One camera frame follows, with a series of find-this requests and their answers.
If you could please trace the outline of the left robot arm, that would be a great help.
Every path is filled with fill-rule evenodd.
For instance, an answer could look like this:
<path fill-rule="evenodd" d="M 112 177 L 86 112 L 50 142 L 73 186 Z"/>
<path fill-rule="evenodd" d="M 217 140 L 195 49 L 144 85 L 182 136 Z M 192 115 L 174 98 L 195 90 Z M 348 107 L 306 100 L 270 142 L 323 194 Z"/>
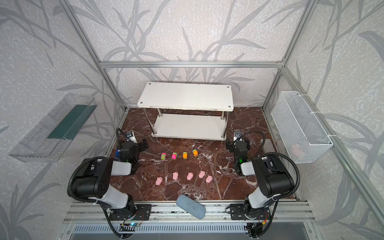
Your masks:
<path fill-rule="evenodd" d="M 99 204 L 105 210 L 136 212 L 131 195 L 117 190 L 110 183 L 113 176 L 129 176 L 137 172 L 140 152 L 149 148 L 146 139 L 136 143 L 122 142 L 114 158 L 93 157 L 84 159 L 71 175 L 67 194 L 80 202 Z"/>

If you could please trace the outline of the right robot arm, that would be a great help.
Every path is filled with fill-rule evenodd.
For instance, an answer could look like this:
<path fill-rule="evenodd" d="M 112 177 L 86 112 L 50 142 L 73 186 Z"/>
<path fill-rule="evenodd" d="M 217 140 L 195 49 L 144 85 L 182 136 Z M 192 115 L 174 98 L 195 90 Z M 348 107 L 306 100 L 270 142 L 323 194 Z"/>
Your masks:
<path fill-rule="evenodd" d="M 256 190 L 245 198 L 244 208 L 247 215 L 293 195 L 299 188 L 299 169 L 288 156 L 270 152 L 248 158 L 248 141 L 227 142 L 226 149 L 234 154 L 234 169 L 237 174 L 255 176 L 257 179 Z"/>

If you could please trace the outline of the white two-tier shelf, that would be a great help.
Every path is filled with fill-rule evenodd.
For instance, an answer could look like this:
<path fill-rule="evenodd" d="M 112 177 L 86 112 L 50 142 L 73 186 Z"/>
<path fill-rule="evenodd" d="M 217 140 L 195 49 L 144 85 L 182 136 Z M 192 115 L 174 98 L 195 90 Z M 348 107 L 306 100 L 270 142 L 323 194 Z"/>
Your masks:
<path fill-rule="evenodd" d="M 153 137 L 225 141 L 234 102 L 230 85 L 147 83 L 138 107 L 158 111 L 156 122 L 149 124 Z M 211 111 L 221 115 L 167 114 L 162 109 Z"/>

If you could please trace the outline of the pink toy pig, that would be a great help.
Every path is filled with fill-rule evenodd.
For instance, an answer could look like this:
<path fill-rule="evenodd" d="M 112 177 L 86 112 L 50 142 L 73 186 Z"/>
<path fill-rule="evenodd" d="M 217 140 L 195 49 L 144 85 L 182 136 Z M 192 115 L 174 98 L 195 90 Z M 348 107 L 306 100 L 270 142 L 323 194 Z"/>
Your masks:
<path fill-rule="evenodd" d="M 199 177 L 200 179 L 203 179 L 203 178 L 205 177 L 205 175 L 206 175 L 206 172 L 205 172 L 205 171 L 200 171 L 198 177 Z"/>
<path fill-rule="evenodd" d="M 209 184 L 209 183 L 212 182 L 212 180 L 213 180 L 213 177 L 208 175 L 207 178 L 206 178 L 206 183 Z"/>
<path fill-rule="evenodd" d="M 179 173 L 178 173 L 178 172 L 174 172 L 173 175 L 172 175 L 172 177 L 173 177 L 173 180 L 174 180 L 174 181 L 177 181 L 178 178 L 179 178 Z"/>
<path fill-rule="evenodd" d="M 187 180 L 191 181 L 193 179 L 193 177 L 194 177 L 194 173 L 188 173 Z"/>
<path fill-rule="evenodd" d="M 155 184 L 156 184 L 156 186 L 159 186 L 159 185 L 161 185 L 162 182 L 163 182 L 163 178 L 162 178 L 162 177 L 158 177 L 158 178 L 156 179 Z"/>

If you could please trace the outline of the pink toy in basket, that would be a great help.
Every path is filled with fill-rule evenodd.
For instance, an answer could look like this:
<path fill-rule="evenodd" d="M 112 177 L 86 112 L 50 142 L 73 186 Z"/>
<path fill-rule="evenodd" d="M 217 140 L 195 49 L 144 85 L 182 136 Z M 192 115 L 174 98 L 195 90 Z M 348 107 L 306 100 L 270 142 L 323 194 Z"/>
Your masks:
<path fill-rule="evenodd" d="M 301 146 L 298 144 L 292 145 L 291 151 L 297 158 L 302 158 L 303 156 L 305 156 L 305 152 L 301 149 Z"/>

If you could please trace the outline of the grey blue oval pad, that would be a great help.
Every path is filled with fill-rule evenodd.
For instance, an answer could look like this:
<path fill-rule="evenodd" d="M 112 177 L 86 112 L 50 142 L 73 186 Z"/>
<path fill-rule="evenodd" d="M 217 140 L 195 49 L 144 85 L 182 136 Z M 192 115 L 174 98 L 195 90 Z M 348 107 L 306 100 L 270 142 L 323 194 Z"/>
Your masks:
<path fill-rule="evenodd" d="M 177 198 L 176 204 L 179 208 L 183 209 L 185 212 L 199 220 L 205 217 L 206 208 L 202 204 L 190 199 L 185 195 L 180 195 Z"/>

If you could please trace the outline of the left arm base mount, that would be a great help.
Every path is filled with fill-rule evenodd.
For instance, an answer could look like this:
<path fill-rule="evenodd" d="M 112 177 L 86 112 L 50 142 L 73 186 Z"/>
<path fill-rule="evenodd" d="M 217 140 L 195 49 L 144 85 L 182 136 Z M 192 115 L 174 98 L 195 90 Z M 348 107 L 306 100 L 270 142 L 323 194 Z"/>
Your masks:
<path fill-rule="evenodd" d="M 109 218 L 111 221 L 148 221 L 152 210 L 151 204 L 138 204 L 132 209 L 129 207 L 124 209 L 111 210 Z"/>

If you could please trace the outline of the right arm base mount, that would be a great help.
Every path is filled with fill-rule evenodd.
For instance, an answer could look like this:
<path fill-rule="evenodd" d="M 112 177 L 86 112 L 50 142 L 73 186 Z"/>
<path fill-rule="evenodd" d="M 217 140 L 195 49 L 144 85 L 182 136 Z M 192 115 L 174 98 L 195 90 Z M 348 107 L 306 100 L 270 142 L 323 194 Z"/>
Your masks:
<path fill-rule="evenodd" d="M 258 208 L 254 209 L 248 206 L 246 203 L 243 204 L 230 204 L 226 207 L 225 212 L 231 215 L 232 220 L 258 220 L 267 221 L 270 217 L 269 208 Z"/>

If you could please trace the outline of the clear plastic wall bin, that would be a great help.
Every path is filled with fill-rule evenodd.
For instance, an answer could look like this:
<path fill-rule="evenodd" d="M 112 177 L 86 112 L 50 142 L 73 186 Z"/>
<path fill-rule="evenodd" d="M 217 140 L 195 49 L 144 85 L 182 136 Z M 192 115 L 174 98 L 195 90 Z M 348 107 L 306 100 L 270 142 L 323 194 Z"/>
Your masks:
<path fill-rule="evenodd" d="M 55 163 L 97 108 L 95 97 L 67 94 L 10 152 L 24 163 Z"/>

